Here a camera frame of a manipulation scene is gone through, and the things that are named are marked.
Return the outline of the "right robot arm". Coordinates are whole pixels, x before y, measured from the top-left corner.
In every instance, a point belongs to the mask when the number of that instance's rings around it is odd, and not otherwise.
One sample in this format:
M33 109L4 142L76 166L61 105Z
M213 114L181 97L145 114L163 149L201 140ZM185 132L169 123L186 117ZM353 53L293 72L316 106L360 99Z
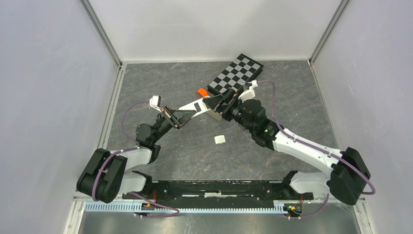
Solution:
M207 97L204 104L227 121L234 120L251 134L259 146L289 154L321 171L320 174L296 172L281 186L282 195L294 199L299 194L329 193L337 200L355 205L371 186L371 174L360 153L351 147L342 151L314 143L296 135L266 116L257 99L242 101L233 93Z

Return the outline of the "white battery cover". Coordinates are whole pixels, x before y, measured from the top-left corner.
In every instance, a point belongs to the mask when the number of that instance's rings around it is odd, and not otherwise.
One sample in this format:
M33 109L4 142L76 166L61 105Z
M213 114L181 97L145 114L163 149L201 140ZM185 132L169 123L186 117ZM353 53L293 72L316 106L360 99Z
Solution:
M225 136L224 135L215 136L214 141L215 141L216 144L225 143L226 142Z

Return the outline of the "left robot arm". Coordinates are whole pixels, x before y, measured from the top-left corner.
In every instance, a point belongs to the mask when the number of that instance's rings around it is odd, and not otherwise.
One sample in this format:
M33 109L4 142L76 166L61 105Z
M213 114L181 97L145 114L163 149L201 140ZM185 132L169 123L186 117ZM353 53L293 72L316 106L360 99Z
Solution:
M136 128L136 146L115 151L96 149L77 181L76 190L94 201L112 202L121 191L125 172L154 162L161 149L157 141L172 128L182 128L201 111L198 104L178 110L162 107L154 124L142 123Z

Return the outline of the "red white remote control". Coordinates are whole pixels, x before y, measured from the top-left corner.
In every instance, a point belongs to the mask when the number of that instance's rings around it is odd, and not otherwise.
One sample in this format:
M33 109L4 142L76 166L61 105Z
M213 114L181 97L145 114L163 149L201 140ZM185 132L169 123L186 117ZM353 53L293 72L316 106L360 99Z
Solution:
M197 115L200 115L200 114L203 114L203 113L205 113L205 112L207 112L207 111L210 110L210 108L204 103L204 100L205 100L206 98L208 98L208 96L207 96L207 97L200 98L200 99L198 99L198 100L196 100L196 101L193 101L193 102L191 102L191 103L189 103L189 104L186 104L186 105L178 108L178 110L195 111L195 112L196 112L196 114L195 114L196 116L197 116Z

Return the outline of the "white beige remote control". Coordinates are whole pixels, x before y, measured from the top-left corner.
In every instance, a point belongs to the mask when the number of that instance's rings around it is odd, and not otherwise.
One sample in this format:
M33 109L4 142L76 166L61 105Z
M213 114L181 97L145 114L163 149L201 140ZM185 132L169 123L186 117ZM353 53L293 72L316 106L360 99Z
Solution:
M207 111L207 114L210 115L211 117L213 117L214 119L216 119L217 121L221 121L221 120L222 120L222 116L221 116L219 113L217 113L217 112L215 112L215 111L213 111L213 110L208 110L208 111Z

